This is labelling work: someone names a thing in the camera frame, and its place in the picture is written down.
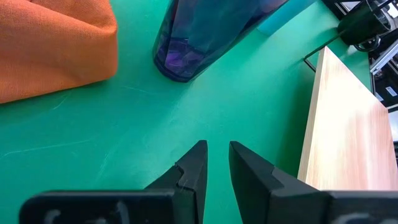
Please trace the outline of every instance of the orange towel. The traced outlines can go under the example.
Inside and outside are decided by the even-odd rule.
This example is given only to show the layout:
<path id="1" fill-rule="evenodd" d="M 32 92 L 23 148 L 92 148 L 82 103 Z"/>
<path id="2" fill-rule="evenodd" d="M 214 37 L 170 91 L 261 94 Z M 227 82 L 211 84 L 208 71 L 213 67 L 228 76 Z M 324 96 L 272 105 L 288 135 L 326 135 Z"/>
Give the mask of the orange towel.
<path id="1" fill-rule="evenodd" d="M 108 0 L 0 0 L 0 103 L 113 76 L 116 30 Z"/>

